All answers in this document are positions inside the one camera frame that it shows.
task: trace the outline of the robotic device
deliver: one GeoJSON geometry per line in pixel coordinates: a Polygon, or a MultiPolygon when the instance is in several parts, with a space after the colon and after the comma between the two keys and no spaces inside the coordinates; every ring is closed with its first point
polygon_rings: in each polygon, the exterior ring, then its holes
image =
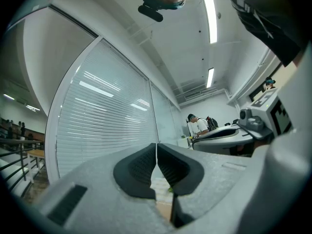
{"type": "Polygon", "coordinates": [[[270,89],[247,109],[240,111],[237,124],[221,127],[193,141],[193,149],[208,153],[235,155],[236,146],[255,141],[269,143],[274,137],[292,129],[290,118],[278,97],[278,89],[270,89]]]}
{"type": "Polygon", "coordinates": [[[312,88],[311,63],[310,57],[302,60],[285,87],[265,92],[242,111],[235,132],[257,140],[275,137],[251,158],[166,144],[134,147],[81,164],[25,212],[50,234],[262,234],[273,228],[279,233],[280,226],[292,223],[296,229],[307,225],[294,219],[306,215],[298,207],[306,208],[311,195],[312,104],[288,95],[312,88]],[[170,222],[156,209],[150,188],[156,149],[158,166],[174,192],[170,222]]]}

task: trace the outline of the desk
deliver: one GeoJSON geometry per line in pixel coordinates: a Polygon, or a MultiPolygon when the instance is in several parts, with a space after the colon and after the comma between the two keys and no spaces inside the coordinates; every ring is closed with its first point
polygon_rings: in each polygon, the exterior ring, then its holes
{"type": "Polygon", "coordinates": [[[28,163],[27,165],[28,165],[28,170],[29,170],[29,174],[30,174],[30,181],[33,184],[34,183],[34,178],[33,178],[33,174],[32,174],[32,171],[31,171],[31,164],[30,164],[30,157],[31,156],[36,158],[38,172],[40,173],[39,158],[43,158],[44,159],[44,151],[43,150],[39,150],[39,149],[35,149],[35,150],[31,150],[31,151],[27,152],[27,163],[28,163]]]}

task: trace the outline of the floor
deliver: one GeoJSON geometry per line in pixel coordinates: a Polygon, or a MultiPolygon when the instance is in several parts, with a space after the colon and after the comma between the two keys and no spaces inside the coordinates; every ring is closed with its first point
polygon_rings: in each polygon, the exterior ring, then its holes
{"type": "Polygon", "coordinates": [[[25,202],[32,204],[49,186],[48,174],[43,167],[41,172],[34,177],[34,184],[30,185],[23,196],[25,202]]]}

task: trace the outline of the black cap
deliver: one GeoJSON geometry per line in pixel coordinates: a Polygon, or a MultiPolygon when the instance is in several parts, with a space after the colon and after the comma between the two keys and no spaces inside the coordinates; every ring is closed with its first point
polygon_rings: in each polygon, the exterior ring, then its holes
{"type": "Polygon", "coordinates": [[[192,116],[195,116],[195,115],[189,114],[189,116],[187,116],[187,119],[190,121],[192,116]]]}

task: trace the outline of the gray plastic surface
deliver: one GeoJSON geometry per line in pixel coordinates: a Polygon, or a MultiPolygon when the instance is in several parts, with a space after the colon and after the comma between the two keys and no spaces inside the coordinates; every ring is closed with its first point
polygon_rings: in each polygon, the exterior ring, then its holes
{"type": "Polygon", "coordinates": [[[216,205],[237,183],[250,158],[196,152],[170,144],[165,146],[198,161],[204,168],[203,180],[191,195],[179,196],[182,212],[199,218],[216,205]]]}
{"type": "Polygon", "coordinates": [[[206,153],[230,155],[229,149],[231,147],[234,147],[236,145],[244,145],[253,142],[253,140],[253,137],[249,135],[245,130],[241,129],[240,126],[226,126],[222,128],[220,127],[196,139],[196,142],[193,144],[193,149],[206,153]],[[226,129],[236,129],[238,131],[238,134],[206,139],[206,137],[208,137],[209,135],[215,134],[217,131],[221,132],[226,129]]]}
{"type": "Polygon", "coordinates": [[[126,149],[87,161],[53,184],[36,204],[47,215],[73,185],[88,188],[64,227],[75,233],[167,233],[173,226],[151,199],[126,195],[113,177],[114,166],[148,145],[126,149]]]}

